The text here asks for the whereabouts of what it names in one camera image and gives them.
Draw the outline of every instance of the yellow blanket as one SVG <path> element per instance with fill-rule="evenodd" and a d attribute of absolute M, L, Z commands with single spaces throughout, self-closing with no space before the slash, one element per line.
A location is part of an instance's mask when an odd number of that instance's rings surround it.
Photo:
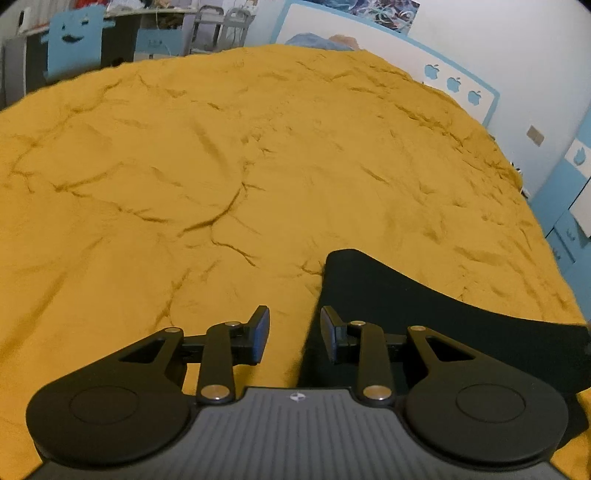
<path fill-rule="evenodd" d="M 364 51 L 102 70 L 3 112 L 0 148 L 3 480 L 39 462 L 36 390 L 169 325 L 196 335 L 269 305 L 263 362 L 238 383 L 293 384 L 335 249 L 484 309 L 583 321 L 485 129 Z M 588 450 L 581 436 L 556 465 L 586 479 Z"/>

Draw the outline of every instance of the blue wall panel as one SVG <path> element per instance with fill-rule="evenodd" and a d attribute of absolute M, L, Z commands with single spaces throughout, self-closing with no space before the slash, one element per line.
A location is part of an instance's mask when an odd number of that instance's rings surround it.
<path fill-rule="evenodd" d="M 560 160 L 532 199 L 530 206 L 538 219 L 544 236 L 550 233 L 560 216 L 574 202 L 587 179 L 565 159 Z"/>

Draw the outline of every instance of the ribbed gray surface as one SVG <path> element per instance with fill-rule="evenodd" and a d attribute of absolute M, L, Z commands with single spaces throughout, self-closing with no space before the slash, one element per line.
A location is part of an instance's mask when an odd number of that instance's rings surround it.
<path fill-rule="evenodd" d="M 178 443 L 110 471 L 48 463 L 32 480 L 563 480 L 549 464 L 518 472 L 469 471 L 414 443 L 396 415 L 355 402 L 347 390 L 249 388 L 241 401 L 209 407 Z"/>

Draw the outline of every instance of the drawer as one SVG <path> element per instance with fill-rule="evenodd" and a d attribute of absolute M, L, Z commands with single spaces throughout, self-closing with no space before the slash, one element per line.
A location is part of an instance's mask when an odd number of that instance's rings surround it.
<path fill-rule="evenodd" d="M 572 267 L 574 260 L 570 256 L 568 250 L 566 250 L 566 247 L 554 229 L 550 231 L 546 240 L 548 240 L 548 243 L 550 244 L 550 248 L 552 249 L 554 259 L 558 264 L 560 272 L 565 273 L 570 267 Z"/>
<path fill-rule="evenodd" d="M 580 258 L 583 248 L 591 242 L 568 210 L 558 219 L 554 225 L 554 231 L 575 261 Z"/>
<path fill-rule="evenodd" d="M 135 52 L 176 56 L 181 53 L 182 42 L 183 37 L 180 29 L 140 28 L 135 42 Z"/>

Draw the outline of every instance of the logo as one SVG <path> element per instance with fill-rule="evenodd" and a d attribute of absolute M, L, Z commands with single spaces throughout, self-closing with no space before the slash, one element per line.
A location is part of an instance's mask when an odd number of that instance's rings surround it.
<path fill-rule="evenodd" d="M 449 77 L 447 79 L 447 90 L 449 90 L 450 92 L 453 93 L 457 93 L 460 91 L 460 85 L 462 83 L 460 82 L 460 77 L 458 77 L 457 79 L 453 78 L 453 77 Z"/>
<path fill-rule="evenodd" d="M 468 101 L 474 106 L 480 105 L 481 98 L 482 95 L 480 94 L 480 90 L 478 90 L 477 92 L 475 92 L 474 90 L 468 92 Z"/>
<path fill-rule="evenodd" d="M 585 155 L 585 149 L 581 147 L 581 150 L 579 150 L 577 154 L 574 156 L 573 161 L 575 165 L 580 167 L 583 163 L 585 163 L 585 160 L 587 160 L 587 155 Z"/>
<path fill-rule="evenodd" d="M 437 74 L 439 65 L 425 65 L 425 77 L 431 80 L 437 80 Z"/>
<path fill-rule="evenodd" d="M 296 392 L 290 395 L 290 399 L 292 399 L 294 402 L 299 403 L 301 401 L 304 401 L 306 399 L 306 396 L 303 393 Z"/>

